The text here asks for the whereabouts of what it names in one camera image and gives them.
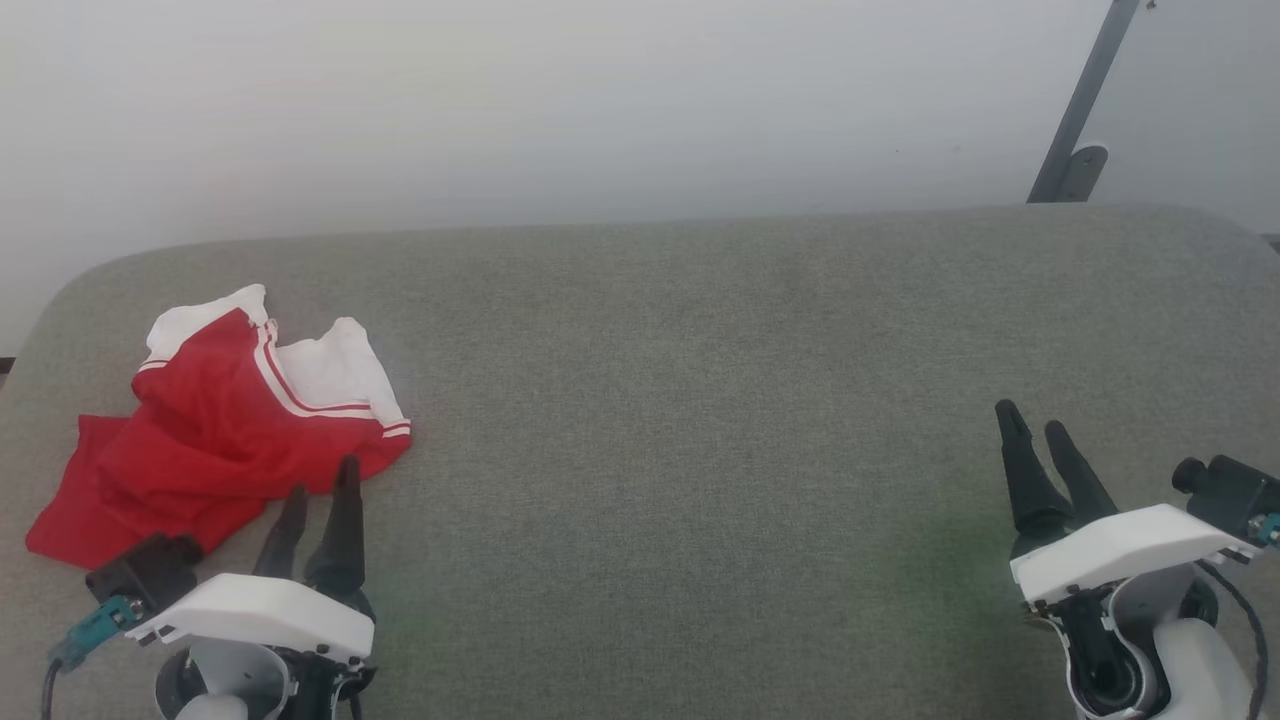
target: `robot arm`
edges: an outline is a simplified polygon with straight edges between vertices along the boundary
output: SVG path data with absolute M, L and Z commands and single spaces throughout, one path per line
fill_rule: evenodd
M 1184 461 L 1174 486 L 1187 511 L 1119 512 L 1052 421 L 1046 439 L 1070 501 L 1048 480 L 1011 401 L 996 405 L 1018 539 L 1010 569 L 1030 619 L 1053 628 L 1082 717 L 1261 717 L 1266 648 L 1252 607 L 1217 571 L 1280 539 L 1280 480 L 1228 457 Z M 1217 601 L 1196 568 L 1245 609 L 1260 648 L 1258 685 L 1212 628 Z
M 320 720 L 372 679 L 367 665 L 375 618 L 365 582 L 360 465 L 343 460 L 324 538 L 292 579 L 306 525 L 306 489 L 294 488 L 271 528 L 252 575 L 224 573 L 201 584 L 189 538 L 155 536 L 90 573 L 102 605 L 50 652 L 51 679 L 73 670 L 116 633 L 142 646 L 196 638 L 169 659 L 156 680 L 166 720 Z

